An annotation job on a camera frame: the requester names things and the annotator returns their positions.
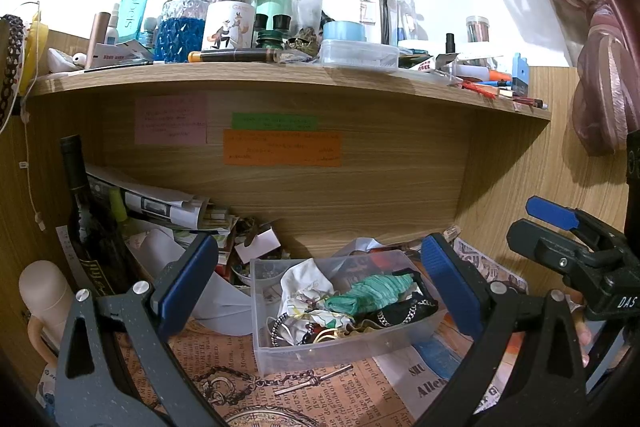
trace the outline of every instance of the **plastic storage box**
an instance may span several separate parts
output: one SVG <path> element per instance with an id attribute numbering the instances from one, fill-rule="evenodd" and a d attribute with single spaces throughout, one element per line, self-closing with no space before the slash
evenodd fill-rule
<path id="1" fill-rule="evenodd" d="M 322 66 L 346 66 L 367 70 L 396 71 L 400 50 L 396 46 L 375 42 L 327 39 L 320 48 Z"/>
<path id="2" fill-rule="evenodd" d="M 392 326 L 379 331 L 355 335 L 346 339 L 303 346 L 271 347 L 267 318 L 276 318 L 280 306 L 282 274 L 305 259 L 282 261 L 251 261 L 252 319 L 254 321 L 254 353 L 260 375 L 282 371 L 305 371 L 317 367 L 368 359 L 428 339 L 446 313 L 444 303 L 434 286 L 424 277 L 431 296 L 440 303 L 430 317 L 412 324 Z M 373 274 L 390 274 L 414 264 L 402 251 L 386 251 L 348 257 L 316 259 L 316 265 L 336 291 L 345 292 L 351 284 Z"/>

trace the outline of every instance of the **wooden cabinet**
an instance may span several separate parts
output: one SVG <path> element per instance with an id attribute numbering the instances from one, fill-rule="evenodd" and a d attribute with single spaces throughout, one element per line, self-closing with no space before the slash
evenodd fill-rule
<path id="1" fill-rule="evenodd" d="M 82 39 L 52 32 L 49 46 L 75 51 Z M 82 135 L 87 161 L 142 182 L 210 196 L 238 214 L 275 220 L 297 256 L 326 256 L 358 236 L 383 242 L 462 226 L 462 237 L 529 280 L 541 293 L 561 283 L 508 251 L 508 226 L 533 194 L 621 228 L 625 156 L 587 158 L 568 120 L 577 73 L 531 68 L 531 90 L 550 110 L 514 110 L 506 100 L 419 80 L 364 71 L 274 64 L 174 64 L 82 73 L 35 86 L 28 102 L 34 222 L 27 190 L 24 127 L 0 136 L 0 346 L 28 385 L 44 363 L 26 337 L 18 293 L 21 270 L 56 262 L 72 281 L 55 227 L 66 223 L 60 137 Z M 207 144 L 134 144 L 134 102 L 193 91 L 208 100 Z M 342 166 L 229 166 L 222 134 L 233 112 L 318 118 L 340 132 Z"/>

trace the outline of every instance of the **green sticky note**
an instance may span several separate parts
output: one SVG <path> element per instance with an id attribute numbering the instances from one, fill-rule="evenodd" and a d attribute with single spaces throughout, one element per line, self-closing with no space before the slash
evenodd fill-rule
<path id="1" fill-rule="evenodd" d="M 299 114 L 235 112 L 231 129 L 246 131 L 316 131 L 318 118 Z"/>

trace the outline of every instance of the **teal bottle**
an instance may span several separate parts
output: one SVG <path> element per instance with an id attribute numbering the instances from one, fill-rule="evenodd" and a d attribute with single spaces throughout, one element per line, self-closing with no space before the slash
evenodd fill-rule
<path id="1" fill-rule="evenodd" d="M 145 15 L 146 0 L 120 1 L 120 18 L 118 19 L 118 42 L 136 40 Z"/>

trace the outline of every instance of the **clamp screw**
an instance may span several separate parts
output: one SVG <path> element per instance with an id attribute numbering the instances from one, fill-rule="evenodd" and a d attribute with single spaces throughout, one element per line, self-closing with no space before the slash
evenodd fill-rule
<path id="1" fill-rule="evenodd" d="M 502 295 L 503 293 L 507 293 L 507 286 L 500 281 L 494 281 L 489 285 L 491 291 L 493 293 L 497 293 L 498 295 Z"/>
<path id="2" fill-rule="evenodd" d="M 551 298 L 554 301 L 562 302 L 564 301 L 564 293 L 562 293 L 560 290 L 551 290 Z"/>
<path id="3" fill-rule="evenodd" d="M 149 283 L 147 281 L 138 281 L 133 285 L 133 293 L 136 295 L 142 295 L 143 293 L 148 292 Z"/>
<path id="4" fill-rule="evenodd" d="M 91 295 L 91 292 L 86 288 L 82 288 L 81 290 L 78 290 L 78 293 L 76 293 L 76 300 L 78 302 L 86 301 L 89 295 Z"/>

